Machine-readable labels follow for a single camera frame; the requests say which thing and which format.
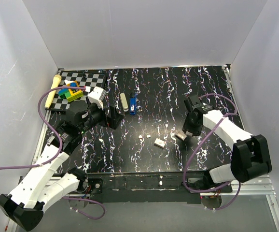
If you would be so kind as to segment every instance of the floor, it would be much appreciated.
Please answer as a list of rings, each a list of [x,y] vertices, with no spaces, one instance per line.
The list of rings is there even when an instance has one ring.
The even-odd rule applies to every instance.
[[[224,196],[229,201],[232,196]],[[212,212],[186,203],[106,203],[100,220],[91,220],[70,210],[60,200],[45,213],[32,232],[276,232],[266,197],[239,196],[225,210]],[[97,216],[102,210],[89,204],[85,212]],[[17,227],[17,232],[24,232]]]
[[[190,94],[202,96],[219,93],[233,99],[224,67],[174,67],[146,69],[102,70],[108,74],[106,90],[107,106],[121,109],[119,95],[128,99],[131,89],[137,92],[137,113],[124,113],[121,127],[116,130],[97,126],[88,131],[79,146],[59,169],[66,172],[79,167],[87,173],[95,172],[168,172],[182,171],[187,158],[206,135],[188,137],[184,142],[173,132],[181,129],[187,114],[183,101]],[[233,112],[233,106],[219,97],[210,97],[211,104],[225,114]],[[64,113],[53,112],[51,124],[57,124]],[[242,127],[239,116],[230,118]],[[154,141],[166,141],[164,149]],[[189,170],[205,170],[230,162],[230,149],[218,137],[212,136],[195,156]]]

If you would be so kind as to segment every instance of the small white block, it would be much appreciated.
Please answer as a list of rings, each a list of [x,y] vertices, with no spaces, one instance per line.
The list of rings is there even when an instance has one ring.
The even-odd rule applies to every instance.
[[[85,86],[85,88],[86,88],[85,92],[90,93],[90,91],[91,91],[91,87],[90,87],[90,86]]]
[[[182,131],[176,131],[175,135],[183,141],[187,138],[187,135],[185,135]]]
[[[165,147],[165,142],[162,141],[161,139],[156,139],[155,142],[154,142],[155,145],[161,147],[161,148],[164,148]]]

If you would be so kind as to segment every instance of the yellow marker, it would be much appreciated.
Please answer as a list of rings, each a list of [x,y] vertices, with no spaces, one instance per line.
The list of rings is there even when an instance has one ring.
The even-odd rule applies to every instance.
[[[53,78],[53,84],[52,84],[51,89],[58,87],[60,82],[61,82],[61,76],[60,75],[55,75],[54,78]],[[53,102],[53,99],[54,99],[54,96],[55,96],[55,93],[56,93],[56,90],[51,91],[48,94],[46,102],[45,102],[45,108],[46,109],[49,109],[49,107],[51,106],[51,104]]]

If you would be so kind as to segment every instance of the colorful toy block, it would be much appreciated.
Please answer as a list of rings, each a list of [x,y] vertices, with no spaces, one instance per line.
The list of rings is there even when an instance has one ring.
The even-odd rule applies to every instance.
[[[77,81],[71,82],[71,83],[67,84],[67,86],[79,87]],[[59,94],[60,98],[67,99],[68,102],[72,102],[76,99],[79,99],[84,95],[83,91],[80,89],[68,89],[68,88],[64,88],[64,89],[60,90],[58,92],[58,94]]]

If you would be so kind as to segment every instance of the blue object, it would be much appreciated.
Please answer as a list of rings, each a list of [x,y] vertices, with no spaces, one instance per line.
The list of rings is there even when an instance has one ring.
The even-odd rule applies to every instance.
[[[134,92],[130,94],[130,115],[135,115],[136,113],[136,95]]]

